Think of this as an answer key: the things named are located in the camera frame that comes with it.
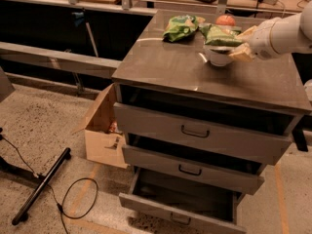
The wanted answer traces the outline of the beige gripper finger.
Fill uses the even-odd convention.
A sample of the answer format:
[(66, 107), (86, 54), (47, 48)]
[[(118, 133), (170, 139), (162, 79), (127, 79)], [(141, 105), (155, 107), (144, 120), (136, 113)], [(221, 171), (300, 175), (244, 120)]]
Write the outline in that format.
[(257, 26), (254, 25), (248, 28), (247, 30), (245, 30), (244, 32), (240, 33), (239, 35), (237, 35), (236, 38), (243, 42), (248, 42), (256, 30), (257, 30)]
[(236, 61), (251, 62), (254, 60), (254, 54), (248, 43), (243, 43), (234, 48), (228, 56)]

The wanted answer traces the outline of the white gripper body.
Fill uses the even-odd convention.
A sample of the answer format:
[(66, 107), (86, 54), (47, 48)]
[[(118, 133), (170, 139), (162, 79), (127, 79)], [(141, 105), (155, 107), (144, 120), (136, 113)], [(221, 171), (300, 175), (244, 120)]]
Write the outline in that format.
[(248, 43), (252, 53), (259, 59), (275, 59), (281, 55), (280, 30), (278, 23), (281, 18), (269, 19), (262, 22), (252, 33)]

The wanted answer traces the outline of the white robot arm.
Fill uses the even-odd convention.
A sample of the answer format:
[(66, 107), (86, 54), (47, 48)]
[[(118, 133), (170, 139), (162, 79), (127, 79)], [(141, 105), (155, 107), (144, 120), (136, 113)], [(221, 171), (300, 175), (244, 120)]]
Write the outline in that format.
[(312, 53), (312, 1), (299, 14), (274, 18), (245, 31), (244, 43), (228, 55), (237, 61), (276, 59), (289, 53)]

